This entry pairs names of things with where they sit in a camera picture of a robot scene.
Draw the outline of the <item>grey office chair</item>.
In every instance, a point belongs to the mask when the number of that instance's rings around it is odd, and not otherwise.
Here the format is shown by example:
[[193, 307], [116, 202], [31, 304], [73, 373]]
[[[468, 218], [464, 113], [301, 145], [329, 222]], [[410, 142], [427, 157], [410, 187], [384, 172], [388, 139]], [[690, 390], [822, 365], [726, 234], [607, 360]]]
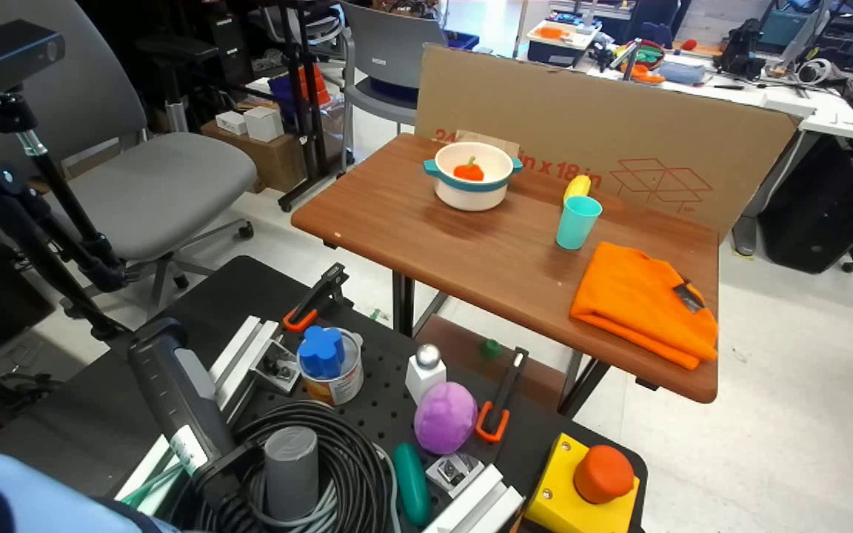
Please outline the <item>grey office chair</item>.
[[239, 148], [187, 131], [151, 132], [117, 57], [77, 0], [0, 0], [0, 23], [65, 39], [55, 65], [0, 92], [0, 230], [65, 298], [85, 307], [151, 270], [182, 285], [179, 248], [225, 227], [255, 187]]

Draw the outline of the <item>orange black clamp right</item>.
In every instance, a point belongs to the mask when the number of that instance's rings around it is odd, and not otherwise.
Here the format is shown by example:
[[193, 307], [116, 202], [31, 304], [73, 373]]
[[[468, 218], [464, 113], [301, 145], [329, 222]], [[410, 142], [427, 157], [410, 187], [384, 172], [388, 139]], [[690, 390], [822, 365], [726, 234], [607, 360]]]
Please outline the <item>orange black clamp right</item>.
[[510, 430], [510, 416], [513, 416], [510, 403], [516, 394], [516, 381], [524, 370], [524, 360], [527, 360], [527, 350], [516, 350], [513, 360], [507, 365], [507, 376], [501, 379], [493, 396], [479, 405], [477, 422], [473, 422], [473, 431], [479, 440], [486, 440], [486, 444], [502, 440], [502, 436]]

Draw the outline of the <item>grey cylinder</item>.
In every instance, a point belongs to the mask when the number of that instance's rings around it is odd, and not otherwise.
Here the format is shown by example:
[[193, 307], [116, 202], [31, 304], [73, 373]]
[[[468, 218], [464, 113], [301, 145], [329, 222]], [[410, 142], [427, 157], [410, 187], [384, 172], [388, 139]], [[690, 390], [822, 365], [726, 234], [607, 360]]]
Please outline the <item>grey cylinder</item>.
[[319, 498], [317, 431], [280, 425], [262, 440], [262, 510], [279, 521], [307, 517]]

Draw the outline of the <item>orange black clamp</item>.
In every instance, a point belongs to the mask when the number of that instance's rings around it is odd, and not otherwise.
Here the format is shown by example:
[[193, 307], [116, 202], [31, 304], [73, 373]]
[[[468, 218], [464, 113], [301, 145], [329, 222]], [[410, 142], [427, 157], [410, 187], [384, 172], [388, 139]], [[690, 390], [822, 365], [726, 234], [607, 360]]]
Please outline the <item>orange black clamp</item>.
[[344, 298], [345, 270], [330, 262], [311, 289], [280, 317], [283, 332], [305, 332], [329, 301]]
[[479, 440], [486, 440], [486, 444], [502, 440], [502, 436], [510, 430], [510, 416], [513, 416], [510, 403], [516, 394], [516, 381], [524, 370], [524, 360], [527, 360], [527, 350], [516, 350], [513, 360], [507, 365], [507, 376], [501, 379], [493, 396], [479, 405], [477, 422], [473, 422], [473, 431]]

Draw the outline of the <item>light blue cloth corner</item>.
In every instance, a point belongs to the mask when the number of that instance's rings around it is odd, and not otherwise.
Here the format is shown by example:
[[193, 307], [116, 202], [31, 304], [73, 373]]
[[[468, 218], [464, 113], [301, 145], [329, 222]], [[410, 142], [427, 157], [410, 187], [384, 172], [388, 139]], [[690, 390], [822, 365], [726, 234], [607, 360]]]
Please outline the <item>light blue cloth corner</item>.
[[0, 453], [0, 533], [174, 533], [129, 505], [94, 499]]

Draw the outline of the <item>teal plastic cup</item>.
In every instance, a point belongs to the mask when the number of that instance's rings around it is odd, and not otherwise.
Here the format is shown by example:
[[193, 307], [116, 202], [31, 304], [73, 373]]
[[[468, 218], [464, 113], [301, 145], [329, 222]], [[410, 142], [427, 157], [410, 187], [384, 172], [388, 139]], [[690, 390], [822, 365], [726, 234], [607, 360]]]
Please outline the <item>teal plastic cup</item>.
[[593, 194], [569, 194], [559, 209], [554, 243], [566, 251], [573, 251], [593, 234], [597, 215], [604, 214], [600, 202]]

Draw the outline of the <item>orange black clamp left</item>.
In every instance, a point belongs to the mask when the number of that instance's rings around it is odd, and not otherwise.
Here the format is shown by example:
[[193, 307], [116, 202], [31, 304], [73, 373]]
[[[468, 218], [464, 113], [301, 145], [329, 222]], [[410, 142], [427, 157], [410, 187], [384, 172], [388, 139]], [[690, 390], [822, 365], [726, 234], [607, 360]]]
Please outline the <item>orange black clamp left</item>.
[[344, 298], [345, 270], [330, 262], [311, 289], [280, 317], [283, 332], [305, 332], [329, 301]]

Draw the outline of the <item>folded orange cloth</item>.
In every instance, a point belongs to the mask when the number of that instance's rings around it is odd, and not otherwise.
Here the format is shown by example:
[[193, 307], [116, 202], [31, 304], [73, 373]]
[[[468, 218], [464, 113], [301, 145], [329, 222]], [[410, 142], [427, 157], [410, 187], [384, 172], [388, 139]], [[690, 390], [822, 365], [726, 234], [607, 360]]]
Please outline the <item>folded orange cloth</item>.
[[641, 248], [597, 243], [569, 317], [683, 370], [716, 357], [716, 317], [701, 289]]

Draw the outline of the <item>small orange toy pumpkin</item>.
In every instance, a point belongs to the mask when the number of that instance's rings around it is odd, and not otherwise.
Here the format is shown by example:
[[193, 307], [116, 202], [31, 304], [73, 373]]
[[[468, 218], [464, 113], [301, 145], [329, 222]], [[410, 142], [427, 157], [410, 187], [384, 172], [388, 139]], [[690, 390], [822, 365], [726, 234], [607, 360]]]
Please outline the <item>small orange toy pumpkin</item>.
[[482, 165], [473, 157], [468, 162], [455, 165], [452, 175], [461, 179], [482, 179], [486, 176]]

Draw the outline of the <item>cardboard box with white items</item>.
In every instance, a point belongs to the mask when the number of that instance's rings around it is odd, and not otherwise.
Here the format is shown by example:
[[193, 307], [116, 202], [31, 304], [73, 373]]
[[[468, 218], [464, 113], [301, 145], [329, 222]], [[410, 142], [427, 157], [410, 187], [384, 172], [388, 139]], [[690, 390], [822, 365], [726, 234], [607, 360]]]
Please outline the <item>cardboard box with white items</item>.
[[258, 188], [291, 191], [305, 175], [301, 145], [280, 123], [276, 102], [258, 102], [242, 113], [227, 108], [205, 123], [205, 132], [222, 139], [255, 159]]

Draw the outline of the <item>small white bottle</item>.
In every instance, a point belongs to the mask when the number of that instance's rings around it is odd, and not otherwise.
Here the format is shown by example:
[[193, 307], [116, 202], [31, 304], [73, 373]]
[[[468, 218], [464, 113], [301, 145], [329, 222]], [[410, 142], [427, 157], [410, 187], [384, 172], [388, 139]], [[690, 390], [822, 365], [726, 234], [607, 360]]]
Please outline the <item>small white bottle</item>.
[[445, 379], [447, 379], [447, 365], [436, 344], [424, 344], [406, 365], [406, 390], [413, 403], [421, 403], [424, 394], [431, 384], [442, 384]]

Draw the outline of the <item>purple ball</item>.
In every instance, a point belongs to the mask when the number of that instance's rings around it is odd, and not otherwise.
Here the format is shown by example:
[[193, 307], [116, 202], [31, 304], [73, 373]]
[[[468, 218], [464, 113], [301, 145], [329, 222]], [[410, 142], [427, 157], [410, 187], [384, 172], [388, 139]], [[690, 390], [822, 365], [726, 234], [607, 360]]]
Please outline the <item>purple ball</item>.
[[455, 453], [473, 431], [477, 400], [459, 381], [431, 384], [413, 407], [413, 437], [427, 453]]

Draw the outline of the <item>yellow object behind cup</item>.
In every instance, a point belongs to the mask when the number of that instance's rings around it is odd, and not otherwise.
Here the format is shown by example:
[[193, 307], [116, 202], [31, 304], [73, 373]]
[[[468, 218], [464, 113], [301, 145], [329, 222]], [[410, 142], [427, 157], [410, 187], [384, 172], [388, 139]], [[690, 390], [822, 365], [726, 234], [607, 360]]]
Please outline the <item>yellow object behind cup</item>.
[[578, 197], [578, 194], [590, 194], [590, 188], [593, 188], [593, 176], [590, 175], [573, 175], [566, 182], [563, 202]]

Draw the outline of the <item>white tub with blue lid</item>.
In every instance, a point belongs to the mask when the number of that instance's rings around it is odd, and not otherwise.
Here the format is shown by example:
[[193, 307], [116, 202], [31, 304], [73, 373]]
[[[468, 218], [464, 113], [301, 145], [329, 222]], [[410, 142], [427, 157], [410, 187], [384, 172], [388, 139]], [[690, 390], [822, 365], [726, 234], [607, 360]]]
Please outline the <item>white tub with blue lid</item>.
[[360, 357], [360, 333], [338, 326], [311, 326], [295, 347], [305, 394], [329, 405], [356, 400], [365, 384]]

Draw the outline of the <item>white pot with teal rim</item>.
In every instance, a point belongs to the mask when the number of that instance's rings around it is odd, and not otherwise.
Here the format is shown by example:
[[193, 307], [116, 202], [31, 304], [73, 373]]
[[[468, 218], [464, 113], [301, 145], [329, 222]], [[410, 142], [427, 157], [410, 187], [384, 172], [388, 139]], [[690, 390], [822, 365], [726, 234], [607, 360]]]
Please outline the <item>white pot with teal rim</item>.
[[522, 162], [487, 142], [447, 142], [424, 172], [436, 179], [436, 194], [452, 209], [493, 209], [522, 172]]

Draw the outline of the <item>grey chair in background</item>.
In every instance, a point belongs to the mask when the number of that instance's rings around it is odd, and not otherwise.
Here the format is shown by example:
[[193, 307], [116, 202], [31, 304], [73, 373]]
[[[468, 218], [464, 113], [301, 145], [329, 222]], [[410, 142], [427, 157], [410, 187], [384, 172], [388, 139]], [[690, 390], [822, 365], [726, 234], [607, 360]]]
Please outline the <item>grey chair in background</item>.
[[436, 18], [410, 18], [345, 3], [345, 145], [356, 145], [356, 108], [390, 122], [416, 117], [421, 60], [427, 45], [445, 45]]

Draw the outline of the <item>large cardboard sheet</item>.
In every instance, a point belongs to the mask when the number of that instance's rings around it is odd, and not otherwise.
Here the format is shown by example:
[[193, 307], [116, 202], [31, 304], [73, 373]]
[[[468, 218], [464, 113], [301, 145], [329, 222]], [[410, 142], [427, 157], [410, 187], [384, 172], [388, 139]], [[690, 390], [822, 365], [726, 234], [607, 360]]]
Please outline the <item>large cardboard sheet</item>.
[[726, 234], [790, 145], [795, 117], [427, 45], [413, 131], [431, 142], [459, 131], [507, 139], [538, 176], [590, 175], [604, 194]]

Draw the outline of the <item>yellow box with orange button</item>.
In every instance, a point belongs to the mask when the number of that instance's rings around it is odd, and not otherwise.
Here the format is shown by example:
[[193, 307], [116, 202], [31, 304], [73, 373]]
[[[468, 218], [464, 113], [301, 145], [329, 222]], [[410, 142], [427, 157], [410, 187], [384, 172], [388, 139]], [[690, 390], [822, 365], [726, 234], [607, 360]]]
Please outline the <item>yellow box with orange button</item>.
[[547, 533], [627, 533], [640, 477], [613, 444], [584, 444], [559, 431], [524, 517]]

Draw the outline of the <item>white background desk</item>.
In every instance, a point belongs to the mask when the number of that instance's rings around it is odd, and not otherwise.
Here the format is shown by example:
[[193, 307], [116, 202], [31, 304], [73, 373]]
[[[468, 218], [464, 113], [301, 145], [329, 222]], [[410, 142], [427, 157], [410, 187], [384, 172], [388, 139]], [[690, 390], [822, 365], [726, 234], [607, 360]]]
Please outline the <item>white background desk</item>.
[[668, 92], [735, 100], [757, 108], [787, 113], [801, 132], [853, 142], [853, 105], [835, 92], [793, 76], [754, 79], [720, 74], [705, 57], [634, 40], [613, 45], [596, 27], [538, 20], [524, 31], [527, 57], [557, 67], [584, 71], [604, 79], [634, 79]]

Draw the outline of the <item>brown wooden table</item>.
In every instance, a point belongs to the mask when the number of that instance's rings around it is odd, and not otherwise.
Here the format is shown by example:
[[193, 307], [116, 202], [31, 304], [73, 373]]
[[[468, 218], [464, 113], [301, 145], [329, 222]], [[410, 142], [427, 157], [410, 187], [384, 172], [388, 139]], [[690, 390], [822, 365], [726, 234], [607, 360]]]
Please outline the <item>brown wooden table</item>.
[[668, 387], [687, 400], [716, 396], [716, 365], [680, 370], [627, 341], [569, 317], [596, 243], [618, 243], [668, 259], [716, 307], [720, 236], [693, 222], [600, 197], [604, 214], [581, 251], [554, 245], [559, 188], [522, 172], [507, 202], [486, 214], [442, 205], [424, 162], [436, 145], [394, 135], [329, 188], [293, 209], [291, 222], [329, 245], [394, 271], [394, 326], [410, 328], [410, 282], [538, 332], [600, 365]]

